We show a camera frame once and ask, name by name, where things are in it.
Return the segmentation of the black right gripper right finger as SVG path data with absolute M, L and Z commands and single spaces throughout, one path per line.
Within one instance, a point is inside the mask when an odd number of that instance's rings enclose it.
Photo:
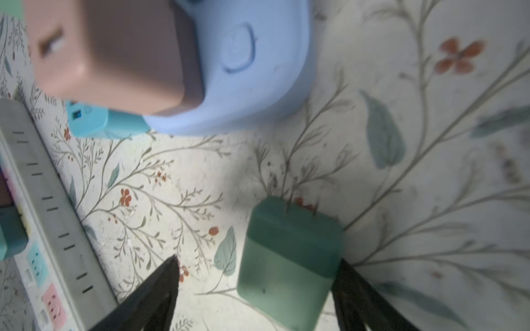
M 331 293 L 341 331 L 418 331 L 345 260 Z

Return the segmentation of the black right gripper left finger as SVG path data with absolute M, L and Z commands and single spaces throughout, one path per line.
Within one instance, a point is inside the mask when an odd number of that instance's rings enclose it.
M 179 295 L 179 260 L 165 260 L 126 300 L 93 330 L 169 331 Z

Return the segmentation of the green charger plug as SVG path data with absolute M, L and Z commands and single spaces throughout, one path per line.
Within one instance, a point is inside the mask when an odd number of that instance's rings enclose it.
M 237 293 L 288 330 L 314 330 L 345 251 L 339 222 L 279 197 L 252 210 Z

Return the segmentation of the white multicolour power strip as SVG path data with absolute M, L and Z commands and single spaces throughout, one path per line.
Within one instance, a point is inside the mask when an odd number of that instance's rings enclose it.
M 28 237 L 15 255 L 41 330 L 90 330 L 113 291 L 23 103 L 1 100 L 1 171 Z

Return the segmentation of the teal power strip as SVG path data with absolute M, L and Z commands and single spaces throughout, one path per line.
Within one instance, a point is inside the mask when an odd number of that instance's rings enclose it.
M 128 139 L 150 130 L 141 115 L 65 101 L 70 132 L 77 138 Z

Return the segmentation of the pink charger plug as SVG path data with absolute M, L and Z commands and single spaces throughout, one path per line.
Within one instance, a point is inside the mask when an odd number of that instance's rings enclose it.
M 125 113 L 198 107 L 195 23 L 174 1 L 25 1 L 37 85 L 47 95 Z
M 0 208 L 10 207 L 13 200 L 8 185 L 2 173 L 0 173 Z

